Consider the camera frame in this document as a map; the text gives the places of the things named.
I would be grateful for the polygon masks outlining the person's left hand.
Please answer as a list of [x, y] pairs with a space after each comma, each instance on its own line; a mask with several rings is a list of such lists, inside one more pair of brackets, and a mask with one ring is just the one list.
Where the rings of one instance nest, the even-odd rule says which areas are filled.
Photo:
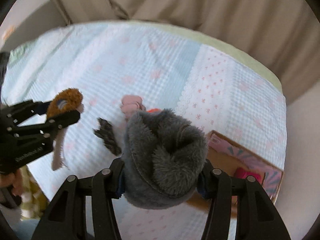
[[21, 170], [18, 169], [14, 173], [10, 173], [7, 175], [1, 174], [0, 178], [0, 187], [9, 187], [12, 186], [12, 194], [14, 196], [21, 196], [23, 193], [23, 178], [21, 174]]

